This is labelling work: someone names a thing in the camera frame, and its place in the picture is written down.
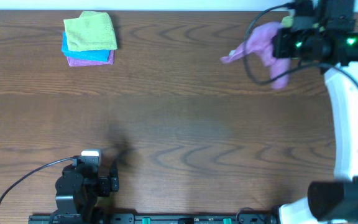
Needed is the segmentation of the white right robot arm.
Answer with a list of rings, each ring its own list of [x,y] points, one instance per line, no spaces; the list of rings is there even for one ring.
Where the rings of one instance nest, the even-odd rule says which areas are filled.
[[[276,58],[299,58],[318,67],[333,111],[334,180],[314,181],[305,198],[278,208],[279,223],[358,223],[358,32],[280,29]]]

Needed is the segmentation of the purple microfiber cloth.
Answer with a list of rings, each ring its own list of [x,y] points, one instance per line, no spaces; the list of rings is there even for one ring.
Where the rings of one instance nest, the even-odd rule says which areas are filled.
[[[232,50],[229,55],[221,57],[220,61],[223,64],[229,64],[242,58],[246,74],[253,82],[260,85],[272,83],[271,87],[274,90],[285,88],[289,82],[289,75],[284,75],[281,78],[279,78],[279,75],[289,71],[290,59],[279,59],[273,56],[273,38],[281,28],[283,28],[281,22],[268,22],[256,27],[247,40]],[[256,76],[250,70],[251,64],[247,59],[250,54],[256,54],[264,67],[270,70],[269,80],[256,79]]]

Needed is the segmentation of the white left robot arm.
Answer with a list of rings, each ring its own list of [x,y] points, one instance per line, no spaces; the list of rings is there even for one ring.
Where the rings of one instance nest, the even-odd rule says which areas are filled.
[[[109,197],[119,190],[117,163],[109,168],[109,175],[99,176],[99,158],[80,156],[66,166],[55,183],[59,215],[78,215],[88,219],[99,197]]]

